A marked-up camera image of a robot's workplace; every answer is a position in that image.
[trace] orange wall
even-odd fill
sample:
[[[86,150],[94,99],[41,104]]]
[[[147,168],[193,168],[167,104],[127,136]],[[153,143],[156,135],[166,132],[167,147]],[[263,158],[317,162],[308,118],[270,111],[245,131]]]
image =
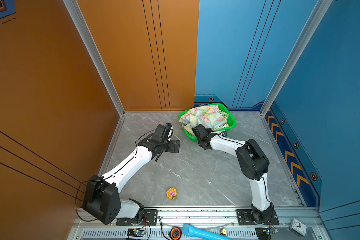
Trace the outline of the orange wall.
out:
[[[126,111],[193,107],[198,0],[78,3]]]
[[[67,237],[74,178],[98,172],[118,118],[63,1],[16,1],[0,19],[0,131],[72,177],[0,133],[0,239]]]

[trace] sunflower toy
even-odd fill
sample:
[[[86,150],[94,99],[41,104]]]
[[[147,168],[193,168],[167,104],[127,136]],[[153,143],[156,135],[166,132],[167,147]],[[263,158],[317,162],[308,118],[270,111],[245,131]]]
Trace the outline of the sunflower toy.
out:
[[[174,187],[167,191],[167,197],[169,199],[176,200],[176,195],[177,195],[177,192],[176,192],[176,189]]]

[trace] yellow chevron stripe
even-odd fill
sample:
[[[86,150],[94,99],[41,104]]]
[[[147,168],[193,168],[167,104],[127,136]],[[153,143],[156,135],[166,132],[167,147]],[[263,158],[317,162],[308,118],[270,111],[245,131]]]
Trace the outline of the yellow chevron stripe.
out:
[[[307,184],[309,184],[308,180],[303,178],[302,176],[298,175],[298,187],[300,188],[300,180],[303,180],[304,182],[306,182]]]
[[[295,157],[295,155],[292,152],[285,151],[285,161],[288,162],[288,155]]]
[[[272,126],[271,132],[273,133],[273,127],[278,127],[278,125],[276,123],[272,123],[271,126]]]
[[[268,126],[269,126],[269,119],[270,118],[274,118],[274,116],[271,116],[271,115],[268,116]]]
[[[283,134],[282,132],[276,131],[276,137],[275,137],[275,138],[276,138],[276,142],[277,142],[277,136],[278,136],[278,135],[284,136],[284,134]]]
[[[291,173],[292,173],[292,175],[293,175],[293,167],[297,167],[298,169],[301,170],[301,167],[300,167],[299,165],[297,165],[297,164],[294,163],[294,162],[291,162]]]

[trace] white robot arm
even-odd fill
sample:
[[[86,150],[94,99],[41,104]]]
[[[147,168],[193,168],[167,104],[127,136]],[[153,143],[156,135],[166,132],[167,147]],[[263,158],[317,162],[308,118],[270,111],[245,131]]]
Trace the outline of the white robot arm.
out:
[[[267,172],[269,160],[256,143],[226,138],[226,132],[212,132],[198,125],[192,129],[199,146],[215,149],[237,156],[240,169],[249,178],[252,190],[252,216],[257,224],[268,222],[273,214],[273,204],[268,198]],[[109,224],[115,218],[130,218],[139,223],[143,218],[144,206],[136,200],[121,200],[119,193],[127,181],[155,156],[165,152],[178,153],[180,141],[170,140],[171,124],[159,124],[154,134],[141,140],[135,150],[119,165],[101,177],[94,175],[87,184],[83,209]]]
[[[155,156],[163,152],[178,153],[180,141],[171,140],[173,127],[159,124],[155,133],[149,134],[137,144],[135,150],[119,165],[101,177],[93,175],[88,183],[82,208],[104,224],[117,218],[130,218],[139,223],[144,206],[136,200],[122,200],[119,193],[128,180]]]
[[[240,169],[249,178],[252,191],[252,217],[257,224],[271,220],[273,204],[269,200],[267,175],[269,160],[253,139],[238,141],[226,137],[226,132],[212,132],[203,125],[192,128],[197,142],[204,150],[215,149],[236,156]]]

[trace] orange tape measure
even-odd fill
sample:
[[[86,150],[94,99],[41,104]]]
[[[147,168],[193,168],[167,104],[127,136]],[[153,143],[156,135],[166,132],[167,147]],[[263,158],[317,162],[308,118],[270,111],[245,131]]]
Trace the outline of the orange tape measure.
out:
[[[178,227],[173,227],[170,232],[168,233],[168,236],[172,239],[172,240],[179,240],[181,237],[181,230]]]

